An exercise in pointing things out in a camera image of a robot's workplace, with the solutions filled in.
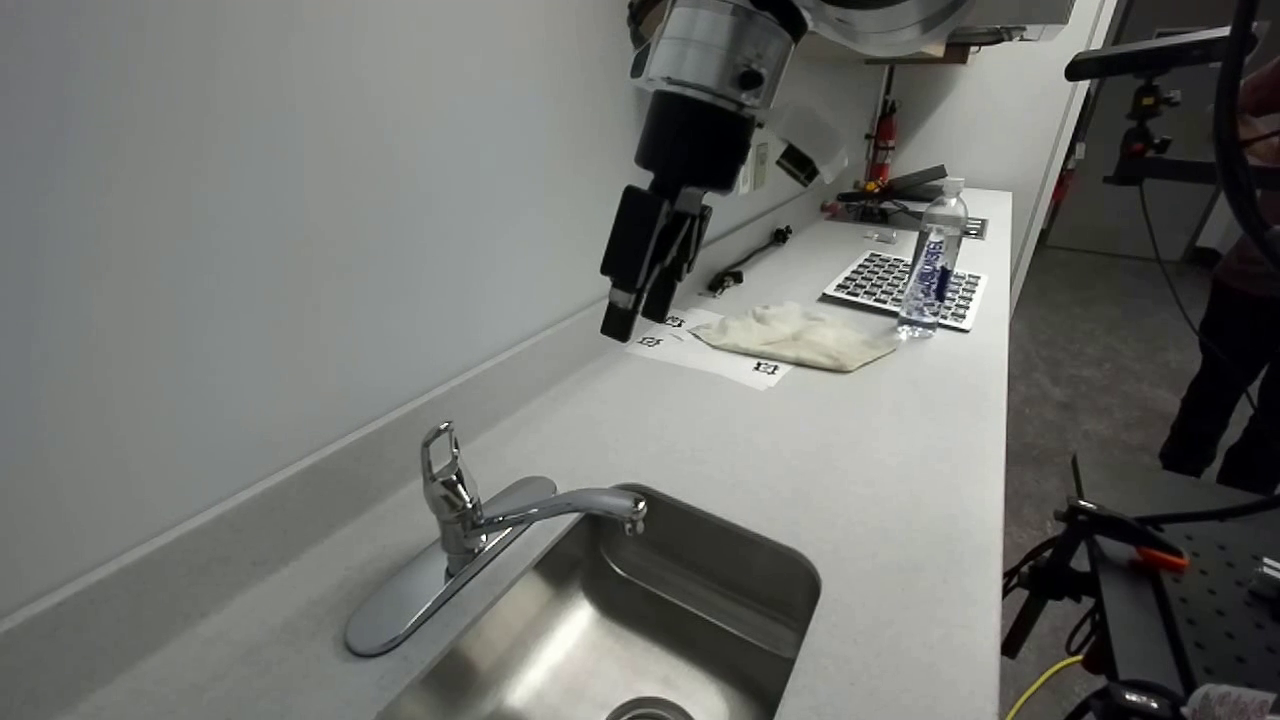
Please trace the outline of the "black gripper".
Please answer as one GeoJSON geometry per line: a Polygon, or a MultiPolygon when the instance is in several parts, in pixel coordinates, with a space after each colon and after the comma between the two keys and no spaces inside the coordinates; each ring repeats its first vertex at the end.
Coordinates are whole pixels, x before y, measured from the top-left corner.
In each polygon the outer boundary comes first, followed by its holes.
{"type": "MultiPolygon", "coordinates": [[[[654,177],[665,194],[727,191],[753,146],[753,119],[694,96],[655,91],[636,144],[636,165],[654,177]]],[[[694,273],[708,230],[708,202],[677,208],[665,220],[665,199],[630,185],[613,220],[613,237],[599,258],[610,281],[610,309],[599,333],[630,338],[636,314],[665,320],[680,281],[694,273]]]]}

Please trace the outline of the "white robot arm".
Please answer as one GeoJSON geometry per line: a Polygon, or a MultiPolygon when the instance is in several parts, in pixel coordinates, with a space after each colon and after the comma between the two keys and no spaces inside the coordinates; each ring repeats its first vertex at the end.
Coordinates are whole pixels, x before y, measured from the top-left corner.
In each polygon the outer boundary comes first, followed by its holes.
{"type": "Polygon", "coordinates": [[[636,165],[599,258],[610,309],[599,333],[630,338],[636,320],[665,320],[694,273],[712,208],[769,123],[786,66],[803,36],[869,58],[928,46],[1040,38],[1076,0],[667,0],[640,46],[649,113],[636,165]]]}

